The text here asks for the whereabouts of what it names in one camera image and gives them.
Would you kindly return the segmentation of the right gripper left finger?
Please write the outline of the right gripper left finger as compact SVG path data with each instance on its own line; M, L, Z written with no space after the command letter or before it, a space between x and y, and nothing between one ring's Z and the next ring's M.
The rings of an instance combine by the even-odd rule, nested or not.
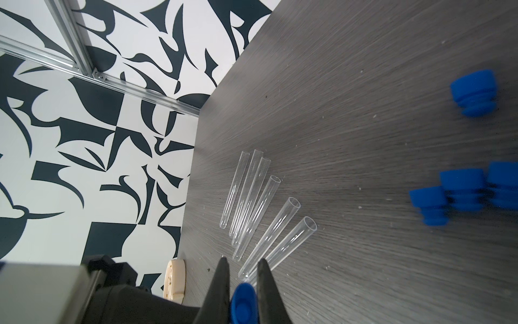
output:
M214 272L205 300L199 309L194 324L229 323L230 281L229 263L221 257Z

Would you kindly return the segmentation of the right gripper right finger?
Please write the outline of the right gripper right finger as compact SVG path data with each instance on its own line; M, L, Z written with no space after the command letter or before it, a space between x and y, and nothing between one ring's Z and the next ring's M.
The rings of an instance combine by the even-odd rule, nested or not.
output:
M259 323L292 324L266 259L258 262L257 275Z

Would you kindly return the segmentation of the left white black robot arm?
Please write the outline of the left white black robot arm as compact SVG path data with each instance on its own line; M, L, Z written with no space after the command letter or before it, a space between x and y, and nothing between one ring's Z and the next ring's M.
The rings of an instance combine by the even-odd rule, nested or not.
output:
M2 323L193 323L199 309L135 285L127 263L1 263Z

